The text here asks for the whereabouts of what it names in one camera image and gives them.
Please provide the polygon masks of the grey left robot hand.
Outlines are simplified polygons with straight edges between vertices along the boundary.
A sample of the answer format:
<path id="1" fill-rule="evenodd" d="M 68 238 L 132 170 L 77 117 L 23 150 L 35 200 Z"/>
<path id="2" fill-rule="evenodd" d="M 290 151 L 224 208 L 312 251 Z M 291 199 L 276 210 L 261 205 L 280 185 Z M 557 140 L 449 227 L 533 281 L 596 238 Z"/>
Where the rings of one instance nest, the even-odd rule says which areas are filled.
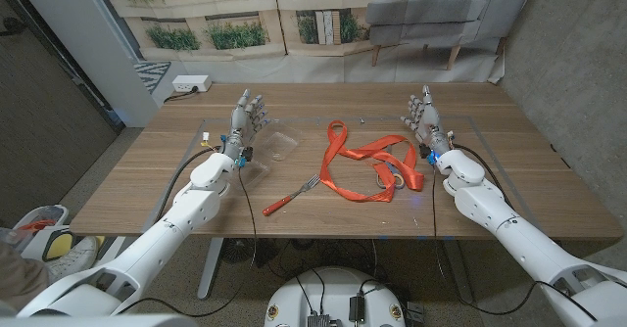
<path id="1" fill-rule="evenodd" d="M 244 90 L 231 112 L 229 133 L 222 151 L 226 156 L 237 160 L 243 149 L 252 144 L 255 135 L 268 124 L 264 106 L 262 95 L 251 98 L 251 91 Z"/>

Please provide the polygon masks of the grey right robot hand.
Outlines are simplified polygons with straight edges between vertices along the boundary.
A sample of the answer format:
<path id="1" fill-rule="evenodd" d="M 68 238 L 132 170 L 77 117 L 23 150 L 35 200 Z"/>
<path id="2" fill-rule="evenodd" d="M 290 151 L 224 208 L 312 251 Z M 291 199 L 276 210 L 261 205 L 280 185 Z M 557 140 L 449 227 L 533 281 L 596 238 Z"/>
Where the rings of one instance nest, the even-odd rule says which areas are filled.
<path id="1" fill-rule="evenodd" d="M 451 146 L 439 113 L 432 104 L 432 94 L 428 85 L 422 87 L 422 94 L 422 99 L 415 95 L 410 96 L 408 101 L 410 116 L 401 117 L 401 121 L 414 132 L 420 143 L 442 156 L 451 150 Z"/>

